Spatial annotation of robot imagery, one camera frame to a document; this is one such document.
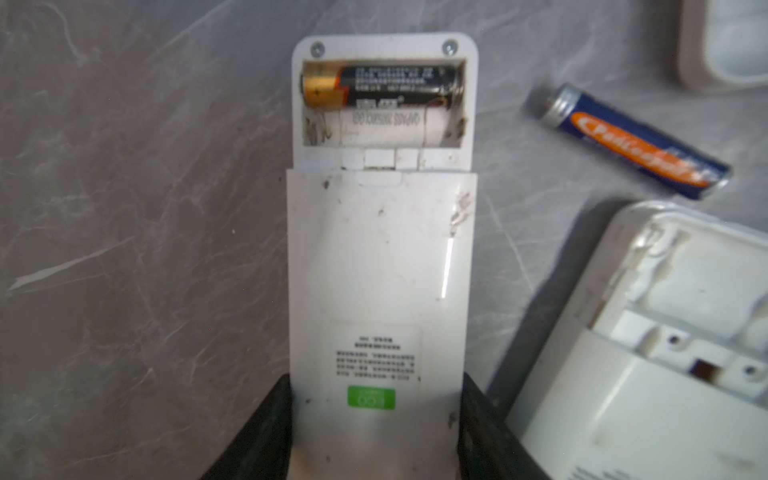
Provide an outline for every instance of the white plastic housing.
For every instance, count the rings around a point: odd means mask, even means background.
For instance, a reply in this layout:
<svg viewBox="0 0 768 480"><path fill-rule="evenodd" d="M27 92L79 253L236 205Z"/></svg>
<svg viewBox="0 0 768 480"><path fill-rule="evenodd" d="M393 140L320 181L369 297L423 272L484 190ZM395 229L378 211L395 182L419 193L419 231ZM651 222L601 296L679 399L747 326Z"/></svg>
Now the white plastic housing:
<svg viewBox="0 0 768 480"><path fill-rule="evenodd" d="M442 45L458 51L445 56ZM293 93L288 171L290 375L294 393L290 478L453 480L472 260L477 178L469 173L477 48L457 33L320 36L293 53L300 84L310 47L320 60L450 61L464 67L460 138L414 146L421 127L358 131L355 146ZM390 109L397 113L405 109ZM436 108L427 122L446 118ZM450 121L439 124L441 137ZM394 390L383 399L350 387Z"/></svg>
<svg viewBox="0 0 768 480"><path fill-rule="evenodd" d="M508 424L554 480L768 478L767 300L766 234L622 210Z"/></svg>
<svg viewBox="0 0 768 480"><path fill-rule="evenodd" d="M768 0L684 0L678 70L700 91L768 85Z"/></svg>

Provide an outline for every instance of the screw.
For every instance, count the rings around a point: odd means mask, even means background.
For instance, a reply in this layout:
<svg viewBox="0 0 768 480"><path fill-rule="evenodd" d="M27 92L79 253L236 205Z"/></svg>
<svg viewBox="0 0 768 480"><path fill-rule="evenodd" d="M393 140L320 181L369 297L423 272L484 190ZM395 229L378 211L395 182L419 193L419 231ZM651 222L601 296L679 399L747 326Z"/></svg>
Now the screw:
<svg viewBox="0 0 768 480"><path fill-rule="evenodd" d="M456 55L457 51L458 43L456 43L456 40L446 40L445 43L442 44L442 52L449 57Z"/></svg>
<svg viewBox="0 0 768 480"><path fill-rule="evenodd" d="M320 58L326 52L326 46L321 41L316 41L310 47L310 53L314 58Z"/></svg>

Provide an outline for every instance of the battery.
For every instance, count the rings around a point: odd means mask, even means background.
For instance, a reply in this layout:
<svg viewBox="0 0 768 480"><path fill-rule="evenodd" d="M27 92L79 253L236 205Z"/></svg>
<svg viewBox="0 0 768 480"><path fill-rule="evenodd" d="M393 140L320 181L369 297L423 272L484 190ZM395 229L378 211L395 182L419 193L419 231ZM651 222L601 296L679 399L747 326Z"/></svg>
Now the battery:
<svg viewBox="0 0 768 480"><path fill-rule="evenodd" d="M542 120L613 152L693 200L721 188L732 174L730 166L634 120L570 84L547 98Z"/></svg>
<svg viewBox="0 0 768 480"><path fill-rule="evenodd" d="M459 102L458 65L376 65L313 61L304 64L301 91L307 107L444 107Z"/></svg>

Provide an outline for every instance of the green label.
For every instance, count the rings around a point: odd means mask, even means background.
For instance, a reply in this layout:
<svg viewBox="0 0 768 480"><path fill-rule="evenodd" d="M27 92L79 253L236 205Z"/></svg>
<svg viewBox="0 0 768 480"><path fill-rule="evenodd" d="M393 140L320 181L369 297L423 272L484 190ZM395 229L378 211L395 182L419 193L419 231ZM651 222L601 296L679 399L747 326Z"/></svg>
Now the green label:
<svg viewBox="0 0 768 480"><path fill-rule="evenodd" d="M395 391L368 386L350 386L346 391L346 403L358 409L395 409Z"/></svg>

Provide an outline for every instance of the blue battery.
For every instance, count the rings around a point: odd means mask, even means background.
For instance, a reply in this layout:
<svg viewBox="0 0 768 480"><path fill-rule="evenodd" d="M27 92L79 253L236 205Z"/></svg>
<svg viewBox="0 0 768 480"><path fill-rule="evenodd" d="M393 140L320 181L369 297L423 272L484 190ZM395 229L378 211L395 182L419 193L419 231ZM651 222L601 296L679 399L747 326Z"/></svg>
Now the blue battery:
<svg viewBox="0 0 768 480"><path fill-rule="evenodd" d="M685 197L701 200L730 179L731 167L565 84L542 120L622 158Z"/></svg>

